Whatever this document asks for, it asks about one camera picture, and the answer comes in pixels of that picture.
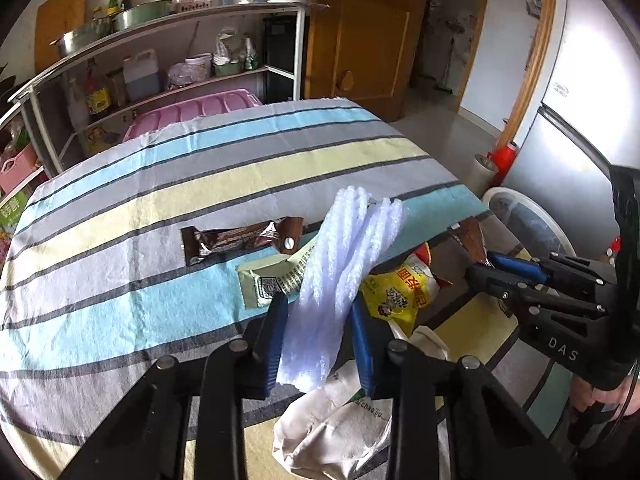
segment striped tablecloth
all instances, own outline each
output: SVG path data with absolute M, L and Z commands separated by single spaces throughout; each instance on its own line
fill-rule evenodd
M 444 231 L 478 216 L 488 248 L 525 255 L 517 240 L 388 124 L 347 100 L 309 100 L 172 124 L 34 193 L 0 281 L 0 427 L 23 462 L 56 478 L 153 360 L 208 355 L 264 313 L 244 308 L 236 266 L 274 250 L 185 267 L 181 227 L 302 216 L 307 240 L 348 185 L 404 200 L 406 222 L 381 269 L 430 240 L 434 271 L 455 285 L 420 322 L 454 358 L 471 353 L 488 363 L 549 434 L 567 374 L 517 341 L 516 321 L 494 300 L 468 293 L 468 256 Z M 546 390 L 560 394 L 538 395 Z M 298 395 L 277 386 L 265 402 L 245 401 L 251 478 L 289 476 L 271 457 L 272 428 Z M 192 425 L 197 409 L 194 402 Z M 375 457 L 366 477 L 382 478 L 384 461 Z

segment pink plastic basket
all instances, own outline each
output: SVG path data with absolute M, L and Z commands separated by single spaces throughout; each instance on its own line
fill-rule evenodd
M 255 95 L 244 88 L 188 99 L 139 115 L 131 123 L 122 142 L 154 132 L 169 124 L 189 121 L 196 117 L 225 114 L 261 104 Z
M 35 170 L 38 157 L 31 143 L 12 158 L 8 158 L 0 169 L 0 187 L 9 193 Z

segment screw head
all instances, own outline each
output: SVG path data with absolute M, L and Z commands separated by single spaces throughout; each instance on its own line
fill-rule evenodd
M 389 341 L 388 348 L 392 352 L 404 352 L 408 347 L 406 341 L 402 341 L 402 339 L 392 339 Z
M 229 343 L 229 349 L 232 352 L 244 352 L 247 348 L 249 348 L 249 343 L 242 338 L 234 339 Z
M 462 366 L 466 370 L 476 370 L 480 367 L 480 359 L 473 355 L 465 355 L 462 358 Z
M 168 370 L 174 365 L 174 358 L 170 355 L 163 355 L 161 358 L 156 361 L 156 368 L 158 370 Z

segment blue stripe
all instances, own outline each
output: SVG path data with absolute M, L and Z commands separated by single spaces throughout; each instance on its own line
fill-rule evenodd
M 89 174 L 66 186 L 40 202 L 29 205 L 20 217 L 16 234 L 27 228 L 46 213 L 71 202 L 73 199 L 108 184 L 141 168 L 198 150 L 213 148 L 226 142 L 250 139 L 265 134 L 294 128 L 309 128 L 325 123 L 349 123 L 351 121 L 379 121 L 375 115 L 363 108 L 334 108 L 331 110 L 301 110 L 285 116 L 269 116 L 251 122 L 229 124 L 197 134 L 164 142 L 146 150 L 124 157 L 110 166 Z
M 404 205 L 401 235 L 381 261 L 486 209 L 462 185 L 408 199 Z M 261 314 L 264 309 L 244 308 L 236 266 L 274 252 L 260 250 L 36 325 L 4 330 L 0 368 L 47 370 L 88 364 Z
M 569 398 L 571 372 L 555 363 L 546 383 L 527 411 L 529 418 L 549 438 Z

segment metal shelf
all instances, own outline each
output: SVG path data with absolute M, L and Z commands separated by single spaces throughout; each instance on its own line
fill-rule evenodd
M 152 103 L 153 101 L 157 101 L 158 99 L 163 99 L 165 97 L 169 97 L 171 95 L 176 95 L 179 94 L 181 92 L 185 92 L 187 90 L 193 90 L 194 88 L 199 88 L 201 86 L 206 86 L 212 83 L 217 83 L 219 81 L 225 81 L 227 79 L 235 79 L 237 77 L 242 77 L 242 76 L 247 76 L 247 75 L 251 75 L 251 74 L 259 74 L 259 73 L 263 73 L 263 72 L 270 72 L 272 71 L 273 68 L 272 67 L 267 67 L 267 66 L 261 66 L 260 68 L 257 68 L 255 70 L 250 70 L 247 72 L 240 72 L 238 74 L 231 74 L 231 75 L 223 75 L 223 76 L 217 76 L 217 77 L 212 77 L 210 79 L 207 79 L 206 81 L 200 81 L 198 83 L 193 83 L 190 84 L 188 86 L 183 86 L 181 88 L 174 88 L 172 90 L 167 90 L 165 92 L 160 92 L 159 94 L 153 95 L 151 97 L 148 97 L 146 99 L 142 99 L 142 101 L 136 101 L 135 103 L 130 103 L 126 106 L 123 106 L 122 108 L 118 108 L 117 110 L 114 110 L 112 113 L 110 113 L 107 116 L 104 116 L 101 119 L 98 119 L 97 121 L 94 121 L 91 124 L 88 124 L 84 129 L 79 130 L 77 132 L 74 132 L 69 138 L 68 140 L 65 142 L 65 145 L 63 146 L 62 150 L 60 150 L 60 153 L 58 154 L 58 158 L 62 158 L 63 156 L 65 156 L 66 150 L 68 149 L 69 145 L 71 144 L 71 140 L 80 132 L 84 132 L 86 130 L 89 130 L 91 128 L 93 128 L 94 126 L 97 126 L 98 124 L 101 124 L 105 121 L 108 121 L 109 119 L 112 119 L 114 117 L 117 117 L 119 115 L 125 114 L 126 112 L 129 112 L 130 110 L 134 110 L 140 106 Z
M 22 86 L 17 92 L 15 92 L 10 98 L 9 101 L 14 101 L 17 106 L 18 103 L 23 103 L 26 100 L 30 101 L 31 108 L 33 109 L 33 117 L 34 117 L 34 125 L 37 126 L 39 137 L 42 139 L 44 144 L 44 148 L 47 151 L 47 154 L 50 157 L 50 164 L 53 166 L 53 169 L 57 174 L 63 172 L 63 166 L 61 162 L 61 158 L 67 152 L 72 139 L 78 134 L 78 132 L 73 133 L 66 141 L 64 147 L 60 152 L 58 152 L 53 145 L 52 139 L 49 135 L 49 131 L 47 129 L 46 118 L 43 115 L 42 107 L 40 105 L 40 99 L 38 97 L 38 87 L 46 83 L 47 81 L 51 81 L 57 76 L 61 75 L 66 70 L 88 60 L 91 57 L 97 56 L 103 52 L 106 52 L 116 46 L 121 44 L 128 43 L 129 41 L 134 40 L 135 38 L 140 38 L 142 36 L 146 36 L 148 34 L 153 34 L 155 32 L 159 32 L 160 30 L 165 30 L 171 27 L 177 27 L 179 25 L 183 25 L 185 23 L 193 23 L 199 22 L 200 20 L 210 18 L 210 19 L 224 19 L 233 16 L 246 16 L 249 14 L 276 14 L 276 13 L 284 13 L 284 12 L 295 12 L 296 13 L 296 37 L 295 37 L 295 51 L 294 51 L 294 69 L 293 72 L 288 72 L 286 70 L 281 70 L 279 68 L 265 65 L 258 70 L 253 70 L 251 72 L 243 72 L 239 74 L 234 74 L 231 76 L 222 76 L 209 79 L 207 81 L 203 81 L 201 83 L 193 84 L 185 88 L 170 90 L 167 92 L 162 92 L 156 96 L 153 96 L 149 99 L 139 101 L 136 103 L 132 103 L 125 107 L 122 107 L 112 114 L 109 114 L 107 117 L 102 118 L 99 121 L 95 121 L 94 123 L 87 126 L 87 128 L 91 128 L 97 124 L 100 124 L 103 121 L 108 120 L 114 116 L 119 114 L 123 114 L 128 110 L 132 110 L 139 106 L 149 104 L 158 99 L 170 96 L 172 94 L 177 94 L 182 91 L 186 91 L 188 89 L 197 88 L 198 86 L 208 85 L 215 83 L 217 81 L 242 77 L 248 75 L 250 73 L 266 73 L 273 72 L 279 74 L 281 76 L 290 78 L 293 80 L 293 92 L 292 99 L 297 101 L 300 99 L 300 94 L 302 90 L 302 49 L 304 44 L 304 30 L 305 30 L 305 15 L 306 9 L 308 7 L 327 7 L 323 4 L 312 4 L 305 0 L 292 0 L 287 2 L 279 2 L 279 3 L 271 3 L 271 4 L 249 4 L 249 5 L 232 5 L 232 6 L 221 6 L 221 7 L 211 7 L 209 9 L 197 9 L 197 10 L 188 10 L 187 12 L 179 12 L 177 14 L 170 14 L 169 16 L 165 16 L 163 18 L 158 18 L 157 20 L 153 20 L 151 22 L 142 23 L 137 27 L 128 28 L 127 30 L 123 30 L 121 32 L 116 32 L 111 34 L 101 40 L 95 41 L 94 43 L 84 47 L 82 50 L 72 54 L 71 56 L 67 56 L 64 59 L 61 59 L 59 62 L 50 66 L 43 72 L 39 73 L 33 79 L 31 79 L 28 83 Z M 11 112 L 15 113 L 17 110 L 12 107 Z
M 22 108 L 22 101 L 18 101 L 9 108 L 6 113 L 0 117 L 0 130 L 4 128 L 7 123 L 13 119 L 18 113 L 20 113 L 20 109 Z
M 36 77 L 24 84 L 16 93 L 9 97 L 9 101 L 19 99 L 25 94 L 35 90 L 38 85 L 48 81 L 50 79 L 59 76 L 71 67 L 88 60 L 91 57 L 110 50 L 120 44 L 128 43 L 129 41 L 146 36 L 147 34 L 153 34 L 166 28 L 177 27 L 185 23 L 197 22 L 204 18 L 216 17 L 216 18 L 228 18 L 232 16 L 246 16 L 248 14 L 273 14 L 276 12 L 295 12 L 300 8 L 309 6 L 326 7 L 319 4 L 309 4 L 304 0 L 291 3 L 280 4 L 245 4 L 245 5 L 229 5 L 220 7 L 210 7 L 209 9 L 197 9 L 187 10 L 185 12 L 178 12 L 177 14 L 169 14 L 162 18 L 152 20 L 151 22 L 142 23 L 137 27 L 128 28 L 120 32 L 114 32 L 101 40 L 94 41 L 92 44 L 87 45 L 82 50 L 66 56 L 59 62 L 51 65 L 49 68 L 40 72 Z

